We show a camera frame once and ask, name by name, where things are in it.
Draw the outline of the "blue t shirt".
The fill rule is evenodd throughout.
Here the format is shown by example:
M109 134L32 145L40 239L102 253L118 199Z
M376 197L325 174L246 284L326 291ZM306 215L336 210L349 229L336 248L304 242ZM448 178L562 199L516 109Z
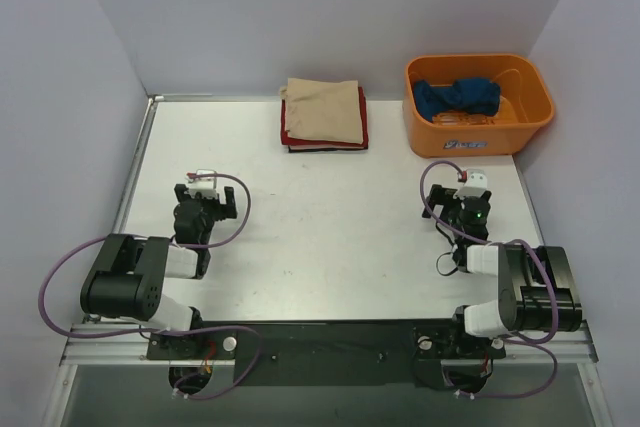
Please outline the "blue t shirt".
M418 113L429 122L450 111L494 117L501 102L500 86L486 78L460 79L448 86L420 80L414 84L412 93Z

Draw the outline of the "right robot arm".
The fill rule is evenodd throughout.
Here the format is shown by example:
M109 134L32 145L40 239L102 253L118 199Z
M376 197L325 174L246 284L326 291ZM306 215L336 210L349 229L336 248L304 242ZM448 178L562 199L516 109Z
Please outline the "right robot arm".
M434 184L422 217L440 208L436 229L451 247L451 274L483 275L496 280L496 297L463 306L462 322L446 332L446 343L458 356L469 356L494 338L523 331L574 332L583 311L566 252L541 245L526 249L520 243L499 244L488 239L491 192L460 196L456 189Z

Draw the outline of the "orange plastic basket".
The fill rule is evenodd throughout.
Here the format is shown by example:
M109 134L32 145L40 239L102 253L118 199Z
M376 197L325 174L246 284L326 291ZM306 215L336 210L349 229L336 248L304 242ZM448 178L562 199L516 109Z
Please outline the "orange plastic basket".
M426 81L435 87L472 77L501 88L493 117L446 112L432 122L418 112L413 87ZM553 100L536 66L511 53L425 55L405 68L402 103L408 142L425 158L511 155L521 151L555 114Z

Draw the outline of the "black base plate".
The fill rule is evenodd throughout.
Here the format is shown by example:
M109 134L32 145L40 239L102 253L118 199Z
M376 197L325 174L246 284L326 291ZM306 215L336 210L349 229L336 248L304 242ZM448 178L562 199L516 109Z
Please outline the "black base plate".
M230 366L243 386L341 387L412 382L441 388L441 370L453 367L456 385L481 386L504 346L465 333L446 319L259 321L240 328L229 322L204 323L204 332L172 337L152 335L147 357L173 365L193 361L204 375Z

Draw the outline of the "beige folded t shirt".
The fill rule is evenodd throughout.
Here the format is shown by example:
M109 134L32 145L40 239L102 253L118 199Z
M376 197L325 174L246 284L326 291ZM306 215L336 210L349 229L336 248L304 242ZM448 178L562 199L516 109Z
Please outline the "beige folded t shirt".
M362 144L364 127L356 80L322 82L289 78L280 89L284 132L303 141Z

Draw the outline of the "black folded t shirt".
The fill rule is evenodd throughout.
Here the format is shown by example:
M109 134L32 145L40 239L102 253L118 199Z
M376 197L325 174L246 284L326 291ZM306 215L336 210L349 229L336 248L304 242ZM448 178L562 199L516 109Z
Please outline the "black folded t shirt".
M336 146L336 145L295 145L287 146L289 153L314 153L314 152L366 152L368 147L349 147L349 146Z

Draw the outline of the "red folded t shirt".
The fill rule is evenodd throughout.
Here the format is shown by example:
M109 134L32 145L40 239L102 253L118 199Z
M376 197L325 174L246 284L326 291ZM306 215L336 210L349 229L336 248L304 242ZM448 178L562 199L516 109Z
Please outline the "red folded t shirt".
M281 101L281 112L280 112L280 141L283 146L287 148L287 146L295 146L295 145L336 145L336 146L359 146L359 147L369 147L369 133L368 133L368 116L367 116L367 104L366 97L364 95L364 90L362 87L358 88L359 92L359 111L361 117L361 127L363 132L363 141L361 143L349 143L342 141L320 141L320 140L301 140L290 137L285 129L285 113L286 113L286 101Z

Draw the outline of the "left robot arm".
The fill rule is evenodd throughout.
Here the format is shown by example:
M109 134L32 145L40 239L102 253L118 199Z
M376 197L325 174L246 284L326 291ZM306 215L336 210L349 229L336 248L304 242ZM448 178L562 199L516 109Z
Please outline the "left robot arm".
M80 304L86 314L135 323L141 334L172 333L170 347L193 359L206 344L201 314L165 294L165 280L203 278L214 226L238 212L234 189L220 194L214 180L177 184L174 193L174 235L109 235L82 286Z

